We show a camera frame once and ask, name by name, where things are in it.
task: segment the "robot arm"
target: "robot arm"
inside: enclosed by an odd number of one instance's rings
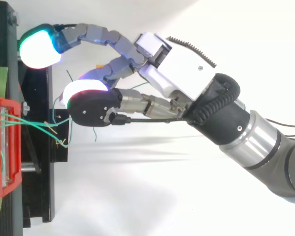
[[[121,54],[65,88],[63,100],[76,123],[107,126],[139,121],[118,112],[139,112],[152,122],[187,121],[270,191],[295,202],[295,140],[256,111],[246,110],[237,99],[236,81],[216,74],[216,65],[191,44],[149,32],[131,43],[116,31],[86,24],[57,26],[51,35],[58,53],[87,41],[109,44]],[[170,101],[115,88],[119,78],[135,72]]]

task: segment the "white wall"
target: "white wall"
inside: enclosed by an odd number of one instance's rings
[[[240,99],[295,124],[295,0],[17,0],[19,36],[41,23],[94,23],[130,39],[159,32],[190,41],[235,78]],[[116,53],[82,44],[54,66],[54,96]],[[142,82],[135,75],[120,88]],[[138,88],[156,94],[150,86]],[[292,129],[282,129],[295,133]],[[69,162],[55,167],[56,217],[26,236],[295,234],[295,205],[274,196],[183,123],[74,125]]]

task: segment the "bolt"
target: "bolt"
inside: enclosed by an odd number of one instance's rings
[[[29,105],[27,104],[27,102],[23,102],[22,103],[22,113],[23,113],[23,115],[27,116],[29,111],[30,111]]]
[[[30,111],[30,107],[29,107],[29,106],[25,106],[25,107],[23,108],[23,111],[25,111],[25,112],[29,112],[29,111]]]

